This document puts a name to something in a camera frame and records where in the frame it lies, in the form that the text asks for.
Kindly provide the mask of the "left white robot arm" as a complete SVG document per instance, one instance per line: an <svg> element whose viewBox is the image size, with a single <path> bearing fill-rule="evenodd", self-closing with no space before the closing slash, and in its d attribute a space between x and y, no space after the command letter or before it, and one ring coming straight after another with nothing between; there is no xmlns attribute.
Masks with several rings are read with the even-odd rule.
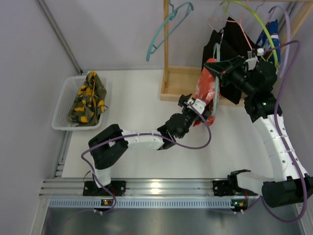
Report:
<svg viewBox="0 0 313 235"><path fill-rule="evenodd" d="M97 134L88 145L94 162L93 180L98 188L111 183L111 167L127 150L166 150L176 145L196 123L204 122L212 114L211 102L206 103L191 95L182 95L178 105L182 108L156 130L140 133L123 130L112 124Z"/></svg>

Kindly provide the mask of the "wooden clothes rack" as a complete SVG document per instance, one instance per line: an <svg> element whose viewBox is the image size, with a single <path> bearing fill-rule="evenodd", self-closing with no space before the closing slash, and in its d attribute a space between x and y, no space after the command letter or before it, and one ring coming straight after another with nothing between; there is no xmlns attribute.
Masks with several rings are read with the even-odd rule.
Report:
<svg viewBox="0 0 313 235"><path fill-rule="evenodd" d="M303 2L300 10L297 12L296 16L293 18L288 31L281 38L282 43L286 43L287 39L292 39L301 25L305 22L306 18L313 10L313 1L312 0L265 0L264 2L270 1L281 1L281 2ZM224 2L233 2L233 0L224 0ZM176 16L176 12L185 5L188 5L186 14L184 18L169 32L168 22ZM177 8L173 7L172 13L169 14L169 6L174 6L171 4L170 0L163 1L163 16L164 22L160 26L160 30L164 29L164 39L161 42L164 43L164 70L163 70L163 79L160 90L160 100L161 101L178 101L181 94L190 94L195 91L196 83L200 77L201 68L197 67L184 67L184 66L169 66L169 44L168 38L175 31L175 29L184 21L184 19L189 15L190 11L193 11L194 7L192 3L183 3ZM225 106L234 106L232 102L227 100L222 96L219 101L220 105Z"/></svg>

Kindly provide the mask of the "pink hanger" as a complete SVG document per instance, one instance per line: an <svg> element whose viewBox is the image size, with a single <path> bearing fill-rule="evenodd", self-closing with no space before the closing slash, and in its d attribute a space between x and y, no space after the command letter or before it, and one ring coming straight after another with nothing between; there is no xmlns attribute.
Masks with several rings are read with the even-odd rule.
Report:
<svg viewBox="0 0 313 235"><path fill-rule="evenodd" d="M219 9L207 20L212 32L220 37L217 40L220 45L228 43L234 47L234 50L242 50L243 54L260 47L245 29L245 12L246 10L243 10L239 14L233 14L225 7Z"/></svg>

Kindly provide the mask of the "red white trousers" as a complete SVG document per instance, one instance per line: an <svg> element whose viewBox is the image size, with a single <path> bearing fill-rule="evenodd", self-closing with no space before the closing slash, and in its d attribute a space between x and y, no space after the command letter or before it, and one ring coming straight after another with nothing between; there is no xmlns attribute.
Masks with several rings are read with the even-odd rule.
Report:
<svg viewBox="0 0 313 235"><path fill-rule="evenodd" d="M209 126L211 126L215 121L215 114L213 114L214 97L215 77L207 70L207 68L203 67L193 98L201 99L209 105L209 111L211 112L211 115L207 118Z"/></svg>

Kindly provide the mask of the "white plastic basket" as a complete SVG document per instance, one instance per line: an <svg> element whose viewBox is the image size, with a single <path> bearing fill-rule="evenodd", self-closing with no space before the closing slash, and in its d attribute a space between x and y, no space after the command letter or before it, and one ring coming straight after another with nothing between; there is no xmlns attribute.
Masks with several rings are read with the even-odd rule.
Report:
<svg viewBox="0 0 313 235"><path fill-rule="evenodd" d="M105 114L101 114L99 122L93 126L81 126L76 123L70 123L67 120L68 113L74 104L77 92L85 82L85 79L86 75L79 75L69 77L64 81L51 122L51 127L54 130L87 131L97 129L101 126Z"/></svg>

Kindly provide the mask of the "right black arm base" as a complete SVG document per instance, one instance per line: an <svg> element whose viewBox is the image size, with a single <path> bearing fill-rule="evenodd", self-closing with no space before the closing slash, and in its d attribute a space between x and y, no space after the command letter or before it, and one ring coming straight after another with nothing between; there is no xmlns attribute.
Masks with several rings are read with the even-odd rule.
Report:
<svg viewBox="0 0 313 235"><path fill-rule="evenodd" d="M212 181L214 196L256 196L257 194L246 189L235 189L228 180Z"/></svg>

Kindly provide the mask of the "lime green hanger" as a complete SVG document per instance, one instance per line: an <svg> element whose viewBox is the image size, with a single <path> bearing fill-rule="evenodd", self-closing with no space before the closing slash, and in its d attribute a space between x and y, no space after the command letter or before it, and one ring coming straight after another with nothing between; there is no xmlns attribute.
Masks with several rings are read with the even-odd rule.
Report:
<svg viewBox="0 0 313 235"><path fill-rule="evenodd" d="M262 27L263 29L263 34L265 35L266 39L267 39L267 44L264 43L262 45L262 47L265 47L266 45L269 46L269 48L273 49L274 46L275 46L275 43L274 42L277 42L279 45L279 38L276 38L275 41L273 41L273 38L272 38L272 35L270 34L268 28L267 28L267 24L264 24L264 22L262 21L262 19L259 17L259 15L257 14L256 10L252 10L249 6L248 6L248 1L246 1L246 4L240 2L240 1L233 1L233 3L235 4L238 4L240 5L241 7L244 8L244 10L242 11L241 13L241 16L239 18L238 21L235 21L235 20L227 20L227 22L230 22L230 23L237 23L241 32L243 33L243 36L249 46L250 49L252 49L252 45L251 43L249 42L249 39L243 29L243 26L242 26L242 19L243 19L243 15L245 13L245 11L247 10L256 20L257 22L259 23L259 25ZM264 60L264 61L269 61L270 57L272 56L273 57L273 64L275 65L275 67L278 69L279 68L279 55L280 55L280 52L277 52L277 50L279 49L274 49L272 50L270 53L269 53L269 56L267 57L267 59L264 58L264 56L261 56L261 58Z"/></svg>

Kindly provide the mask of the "camouflage trousers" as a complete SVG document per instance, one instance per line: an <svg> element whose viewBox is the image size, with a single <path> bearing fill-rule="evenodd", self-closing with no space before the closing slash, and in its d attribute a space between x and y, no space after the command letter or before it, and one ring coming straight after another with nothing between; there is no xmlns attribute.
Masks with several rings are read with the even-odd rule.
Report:
<svg viewBox="0 0 313 235"><path fill-rule="evenodd" d="M106 95L107 90L98 74L94 71L88 73L68 112L68 122L78 126L97 125L107 108Z"/></svg>

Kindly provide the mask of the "mint green hanger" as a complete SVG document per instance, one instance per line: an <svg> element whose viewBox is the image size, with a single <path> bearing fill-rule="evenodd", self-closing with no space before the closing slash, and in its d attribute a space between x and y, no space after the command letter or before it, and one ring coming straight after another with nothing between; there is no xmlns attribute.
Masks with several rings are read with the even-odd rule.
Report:
<svg viewBox="0 0 313 235"><path fill-rule="evenodd" d="M224 30L221 30L221 40L219 43L215 43L213 47L213 56L216 59L217 62L221 61L221 44L224 36ZM216 114L217 106L218 106L218 101L219 101L219 78L216 76L215 77L215 94L213 98L213 111L212 114Z"/></svg>

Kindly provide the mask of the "black trousers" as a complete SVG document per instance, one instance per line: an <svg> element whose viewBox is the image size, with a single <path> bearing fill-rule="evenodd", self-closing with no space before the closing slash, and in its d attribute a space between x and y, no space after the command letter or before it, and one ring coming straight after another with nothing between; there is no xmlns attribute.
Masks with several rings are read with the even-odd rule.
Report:
<svg viewBox="0 0 313 235"><path fill-rule="evenodd" d="M217 33L212 32L209 42L203 49L202 55L202 68L206 62L216 62L216 59L213 56L213 47L215 43L218 43L218 39L220 37ZM221 44L221 61L229 60L237 56L244 56L246 59L248 58L247 52L245 54L242 53L242 50L234 50L233 46L230 46L228 43ZM265 75L264 75L264 68L267 63L263 60L257 62L256 67L253 70L247 71L250 75L250 81L256 87L255 94L246 94L245 102L249 105L254 105L257 103L261 103L264 101L266 97L266 89L265 86ZM225 97L227 100L234 104L238 104L241 98L241 95L244 94L237 88L235 88L232 84L228 86L221 86L219 82L219 98L221 96Z"/></svg>

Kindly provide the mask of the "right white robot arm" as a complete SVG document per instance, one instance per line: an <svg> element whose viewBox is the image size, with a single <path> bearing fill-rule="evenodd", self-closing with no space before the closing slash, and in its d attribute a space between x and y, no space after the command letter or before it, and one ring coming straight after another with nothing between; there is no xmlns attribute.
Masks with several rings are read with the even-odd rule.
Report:
<svg viewBox="0 0 313 235"><path fill-rule="evenodd" d="M237 170L228 176L236 191L247 189L276 208L302 203L313 193L313 178L299 159L283 128L282 110L272 93L277 81L276 67L270 62L258 62L253 69L247 59L237 56L221 62L207 62L204 67L219 78L221 84L233 85L246 95L244 107L259 132L270 159L273 178L250 170Z"/></svg>

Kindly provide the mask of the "aluminium mounting rail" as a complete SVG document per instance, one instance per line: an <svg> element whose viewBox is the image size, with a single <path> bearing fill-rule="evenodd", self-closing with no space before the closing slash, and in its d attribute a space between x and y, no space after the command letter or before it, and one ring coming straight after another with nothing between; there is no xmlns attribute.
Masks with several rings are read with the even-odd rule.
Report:
<svg viewBox="0 0 313 235"><path fill-rule="evenodd" d="M125 179L125 197L212 197L212 179ZM79 197L83 195L83 179L56 178L44 180L41 197Z"/></svg>

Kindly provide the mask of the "blue patterned trousers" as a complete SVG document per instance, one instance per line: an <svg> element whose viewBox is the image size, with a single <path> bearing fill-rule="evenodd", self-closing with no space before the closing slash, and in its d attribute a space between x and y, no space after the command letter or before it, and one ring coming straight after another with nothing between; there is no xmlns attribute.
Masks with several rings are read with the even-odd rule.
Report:
<svg viewBox="0 0 313 235"><path fill-rule="evenodd" d="M260 22L262 31L256 41L256 45L262 47L264 50L268 50L272 47L278 47L280 40L278 36L278 20L269 21L267 24ZM276 49L273 51L266 52L263 56L258 57L260 60L270 62L279 67L281 62L281 50Z"/></svg>

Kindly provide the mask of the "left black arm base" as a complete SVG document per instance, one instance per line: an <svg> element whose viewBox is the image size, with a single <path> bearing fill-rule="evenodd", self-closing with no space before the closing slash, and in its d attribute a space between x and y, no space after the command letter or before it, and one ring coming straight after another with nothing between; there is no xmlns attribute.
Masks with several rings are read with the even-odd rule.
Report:
<svg viewBox="0 0 313 235"><path fill-rule="evenodd" d="M114 196L123 196L126 191L126 181L111 181L105 188ZM83 196L109 196L109 194L103 188L99 188L95 181L86 181Z"/></svg>

